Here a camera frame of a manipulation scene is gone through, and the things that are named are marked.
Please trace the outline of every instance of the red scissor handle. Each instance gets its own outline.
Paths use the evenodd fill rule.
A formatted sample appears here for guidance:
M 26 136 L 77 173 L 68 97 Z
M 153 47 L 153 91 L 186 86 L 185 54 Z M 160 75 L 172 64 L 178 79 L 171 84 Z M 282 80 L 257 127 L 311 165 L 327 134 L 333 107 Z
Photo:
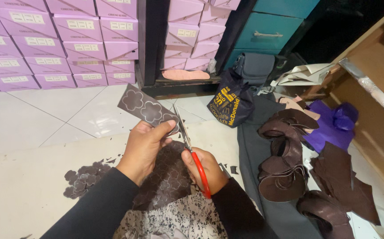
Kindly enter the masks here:
M 195 161 L 195 165 L 198 168 L 199 176 L 201 176 L 202 185 L 204 186 L 204 191 L 202 193 L 208 199 L 211 198 L 210 186 L 208 185 L 207 176 L 205 175 L 204 168 L 201 165 L 201 161 L 199 161 L 198 155 L 195 152 L 191 153 L 193 161 Z

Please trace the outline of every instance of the gray bag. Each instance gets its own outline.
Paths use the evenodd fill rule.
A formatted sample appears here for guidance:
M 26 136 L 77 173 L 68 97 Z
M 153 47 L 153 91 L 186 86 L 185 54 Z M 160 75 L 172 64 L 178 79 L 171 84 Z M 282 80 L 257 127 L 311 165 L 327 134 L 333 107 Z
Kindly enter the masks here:
M 244 83 L 262 85 L 272 71 L 274 62 L 273 55 L 241 53 L 232 68 L 242 76 Z

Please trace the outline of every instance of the hand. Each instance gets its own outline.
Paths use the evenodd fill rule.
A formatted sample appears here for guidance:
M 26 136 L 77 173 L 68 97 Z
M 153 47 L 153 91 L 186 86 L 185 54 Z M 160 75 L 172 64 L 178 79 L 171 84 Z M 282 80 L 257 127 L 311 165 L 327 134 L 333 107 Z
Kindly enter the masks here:
M 165 137 L 175 126 L 174 120 L 164 122 L 155 128 L 140 121 L 131 130 L 123 158 L 116 168 L 140 186 L 143 179 L 154 169 L 159 150 L 173 141 Z
M 205 175 L 207 176 L 208 185 L 210 186 L 211 195 L 217 193 L 229 181 L 228 177 L 221 171 L 220 166 L 217 164 L 215 157 L 208 151 L 200 148 L 192 147 L 204 168 Z M 201 177 L 199 176 L 198 168 L 193 161 L 192 155 L 188 150 L 182 152 L 182 160 L 188 167 L 189 175 L 192 181 L 203 189 Z

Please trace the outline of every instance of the pile of leather pieces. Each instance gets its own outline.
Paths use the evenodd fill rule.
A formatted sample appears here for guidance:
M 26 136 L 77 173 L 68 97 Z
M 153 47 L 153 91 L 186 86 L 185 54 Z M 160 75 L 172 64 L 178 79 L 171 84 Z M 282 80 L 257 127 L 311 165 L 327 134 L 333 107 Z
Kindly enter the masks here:
M 325 239 L 353 239 L 347 212 L 353 211 L 375 225 L 381 225 L 372 197 L 372 187 L 356 178 L 351 156 L 343 149 L 325 143 L 312 159 L 311 174 L 322 191 L 309 191 L 297 203 L 298 211 L 317 219 Z
M 303 111 L 278 111 L 259 129 L 261 137 L 273 139 L 272 156 L 259 165 L 259 192 L 271 202 L 300 198 L 307 190 L 308 171 L 303 165 L 301 142 L 306 131 L 319 128 L 316 120 Z

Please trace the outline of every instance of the right hand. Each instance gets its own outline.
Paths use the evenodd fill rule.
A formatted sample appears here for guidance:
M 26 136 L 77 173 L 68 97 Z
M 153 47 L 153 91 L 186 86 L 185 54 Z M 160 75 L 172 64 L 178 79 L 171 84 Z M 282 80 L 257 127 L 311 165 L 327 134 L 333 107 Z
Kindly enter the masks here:
M 192 147 L 192 150 L 198 155 L 201 165 L 204 168 L 211 195 L 217 193 L 228 183 L 228 177 L 221 170 L 215 157 L 210 152 L 195 147 Z M 204 187 L 202 185 L 201 177 L 199 176 L 198 168 L 196 167 L 195 161 L 189 150 L 185 149 L 182 152 L 182 160 L 188 167 L 188 172 L 192 181 L 195 184 L 198 184 L 200 189 L 203 189 Z

